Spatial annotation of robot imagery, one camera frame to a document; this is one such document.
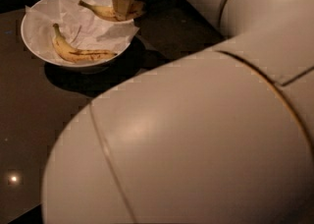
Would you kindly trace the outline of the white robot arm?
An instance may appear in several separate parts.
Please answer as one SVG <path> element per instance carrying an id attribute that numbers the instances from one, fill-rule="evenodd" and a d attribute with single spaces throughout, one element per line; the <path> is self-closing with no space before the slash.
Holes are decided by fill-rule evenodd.
<path id="1" fill-rule="evenodd" d="M 93 99 L 44 224 L 279 224 L 314 194 L 314 0 L 187 0 L 224 41 Z"/>

